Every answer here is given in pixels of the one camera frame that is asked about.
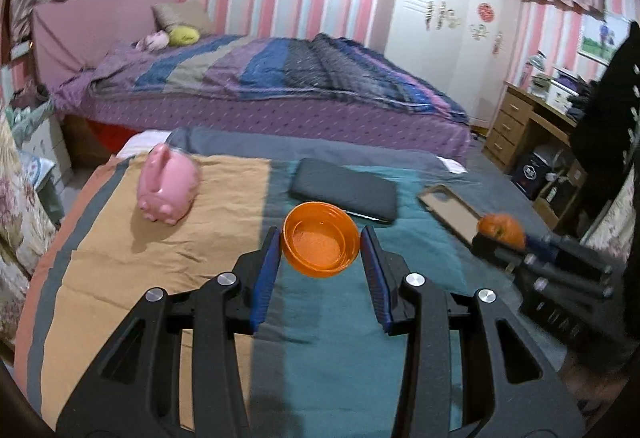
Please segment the pink plush toy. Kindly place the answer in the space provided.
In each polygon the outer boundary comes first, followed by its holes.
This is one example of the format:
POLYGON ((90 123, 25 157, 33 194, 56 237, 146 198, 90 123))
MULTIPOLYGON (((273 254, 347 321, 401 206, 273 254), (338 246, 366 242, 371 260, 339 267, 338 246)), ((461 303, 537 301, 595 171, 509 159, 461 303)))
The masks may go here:
POLYGON ((156 52, 157 50, 163 50, 168 45, 168 33, 165 31, 157 31, 137 42, 136 50, 140 50, 140 52, 156 52))

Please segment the purple bed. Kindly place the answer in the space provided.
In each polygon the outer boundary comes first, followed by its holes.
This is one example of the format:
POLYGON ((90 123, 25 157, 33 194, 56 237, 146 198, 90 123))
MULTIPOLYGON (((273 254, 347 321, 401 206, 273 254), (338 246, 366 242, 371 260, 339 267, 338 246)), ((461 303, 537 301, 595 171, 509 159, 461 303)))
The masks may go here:
POLYGON ((464 161, 464 109, 381 54, 345 39, 206 31, 140 50, 166 0, 70 0, 32 11, 39 82, 58 114, 142 132, 210 127, 464 161))

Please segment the black computer case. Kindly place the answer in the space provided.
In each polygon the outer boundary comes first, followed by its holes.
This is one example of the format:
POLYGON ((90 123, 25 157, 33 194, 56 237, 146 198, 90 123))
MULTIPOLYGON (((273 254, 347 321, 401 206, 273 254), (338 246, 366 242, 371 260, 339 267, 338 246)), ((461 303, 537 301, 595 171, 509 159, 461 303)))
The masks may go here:
POLYGON ((547 175, 552 171, 553 153, 548 148, 538 147, 518 160, 511 181, 526 198, 535 200, 548 183, 547 175))

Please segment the striped towel cloth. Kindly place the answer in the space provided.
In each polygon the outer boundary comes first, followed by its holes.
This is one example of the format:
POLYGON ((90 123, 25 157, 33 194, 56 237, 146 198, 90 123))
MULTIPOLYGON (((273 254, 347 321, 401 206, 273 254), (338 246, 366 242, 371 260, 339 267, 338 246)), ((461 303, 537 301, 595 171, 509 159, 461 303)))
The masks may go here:
POLYGON ((204 129, 100 167, 36 269, 16 375, 60 437, 578 437, 422 205, 433 154, 204 129))

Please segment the floral curtain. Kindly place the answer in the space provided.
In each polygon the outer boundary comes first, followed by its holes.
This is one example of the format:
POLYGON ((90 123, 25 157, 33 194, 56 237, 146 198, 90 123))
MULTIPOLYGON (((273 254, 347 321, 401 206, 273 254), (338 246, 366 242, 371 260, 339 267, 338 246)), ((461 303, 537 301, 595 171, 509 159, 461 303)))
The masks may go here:
POLYGON ((13 348, 29 283, 56 229, 27 178, 6 117, 0 140, 0 335, 13 348))

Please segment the wooden desk with drawers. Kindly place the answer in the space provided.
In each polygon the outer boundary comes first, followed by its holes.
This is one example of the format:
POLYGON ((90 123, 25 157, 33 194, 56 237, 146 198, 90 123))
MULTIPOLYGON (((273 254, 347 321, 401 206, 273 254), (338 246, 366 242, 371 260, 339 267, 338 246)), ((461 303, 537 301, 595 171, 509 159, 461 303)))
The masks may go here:
POLYGON ((538 147, 553 153, 548 183, 533 202, 533 208, 553 232, 564 235, 564 223, 577 206, 577 197, 587 174, 570 151, 570 133, 575 122, 512 84, 488 132, 483 152, 501 172, 511 177, 526 153, 538 147))

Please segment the yellow-green plush toy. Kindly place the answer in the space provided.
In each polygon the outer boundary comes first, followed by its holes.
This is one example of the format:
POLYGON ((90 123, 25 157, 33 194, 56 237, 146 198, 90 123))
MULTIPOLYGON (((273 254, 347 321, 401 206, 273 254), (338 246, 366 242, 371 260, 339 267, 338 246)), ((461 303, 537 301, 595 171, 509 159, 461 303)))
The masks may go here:
POLYGON ((173 47, 190 46, 201 39, 201 33, 189 26, 177 26, 168 32, 168 39, 173 47))

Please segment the black rectangular wallet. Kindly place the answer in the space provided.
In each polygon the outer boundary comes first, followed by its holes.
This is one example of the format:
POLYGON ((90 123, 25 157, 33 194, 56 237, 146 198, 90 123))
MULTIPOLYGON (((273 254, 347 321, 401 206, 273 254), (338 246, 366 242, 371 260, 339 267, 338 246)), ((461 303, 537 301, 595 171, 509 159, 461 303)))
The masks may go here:
POLYGON ((398 192, 393 181, 326 161, 300 160, 288 193, 299 200, 330 203, 382 224, 391 224, 398 217, 398 192))

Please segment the white wardrobe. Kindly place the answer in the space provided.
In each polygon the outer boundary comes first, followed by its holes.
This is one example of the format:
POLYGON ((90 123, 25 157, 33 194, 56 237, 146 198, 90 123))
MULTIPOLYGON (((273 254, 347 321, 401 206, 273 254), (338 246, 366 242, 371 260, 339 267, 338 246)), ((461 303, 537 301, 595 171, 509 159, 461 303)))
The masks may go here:
POLYGON ((488 128, 514 46, 520 0, 378 0, 369 45, 488 128))

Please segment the striped blue purple blanket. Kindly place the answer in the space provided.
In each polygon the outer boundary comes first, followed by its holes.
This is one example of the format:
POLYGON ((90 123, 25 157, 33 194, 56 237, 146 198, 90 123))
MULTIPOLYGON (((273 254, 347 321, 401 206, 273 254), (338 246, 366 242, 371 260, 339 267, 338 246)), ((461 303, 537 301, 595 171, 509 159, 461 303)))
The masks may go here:
POLYGON ((356 102, 465 124, 465 110, 427 81, 346 38, 206 36, 185 47, 140 52, 116 45, 91 72, 96 97, 198 97, 259 102, 356 102))

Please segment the pink piggy bank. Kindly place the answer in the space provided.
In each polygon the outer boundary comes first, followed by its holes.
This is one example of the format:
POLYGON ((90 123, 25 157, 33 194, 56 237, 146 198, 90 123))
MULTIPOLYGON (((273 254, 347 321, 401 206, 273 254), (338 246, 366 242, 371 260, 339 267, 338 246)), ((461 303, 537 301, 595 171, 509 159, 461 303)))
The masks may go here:
POLYGON ((159 143, 146 156, 137 185, 137 207, 148 221, 175 226, 198 195, 201 166, 189 154, 159 143))

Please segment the orange plastic bowl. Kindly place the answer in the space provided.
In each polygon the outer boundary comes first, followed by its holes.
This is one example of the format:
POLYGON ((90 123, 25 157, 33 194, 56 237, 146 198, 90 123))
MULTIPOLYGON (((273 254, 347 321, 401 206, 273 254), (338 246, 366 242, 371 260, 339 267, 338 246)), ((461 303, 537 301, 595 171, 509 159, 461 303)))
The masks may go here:
POLYGON ((282 252, 299 273, 334 277, 357 258, 360 234, 350 216, 324 202, 304 202, 288 212, 282 224, 282 252))

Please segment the tan pillow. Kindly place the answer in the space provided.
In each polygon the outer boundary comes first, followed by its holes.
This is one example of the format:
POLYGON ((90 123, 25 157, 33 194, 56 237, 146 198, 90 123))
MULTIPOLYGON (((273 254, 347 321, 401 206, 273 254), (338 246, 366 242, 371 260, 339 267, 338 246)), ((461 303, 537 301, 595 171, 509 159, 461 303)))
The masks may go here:
POLYGON ((189 27, 204 35, 213 33, 213 23, 198 1, 156 3, 152 11, 156 23, 167 32, 177 27, 189 27))

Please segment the orange peel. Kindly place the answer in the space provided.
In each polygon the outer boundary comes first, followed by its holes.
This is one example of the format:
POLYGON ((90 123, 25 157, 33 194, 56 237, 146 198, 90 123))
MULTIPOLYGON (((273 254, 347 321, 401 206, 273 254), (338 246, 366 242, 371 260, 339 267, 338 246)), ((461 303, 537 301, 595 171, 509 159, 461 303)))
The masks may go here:
POLYGON ((523 227, 515 217, 506 213, 491 213, 483 216, 477 223, 477 230, 482 235, 516 249, 523 250, 526 246, 523 227))

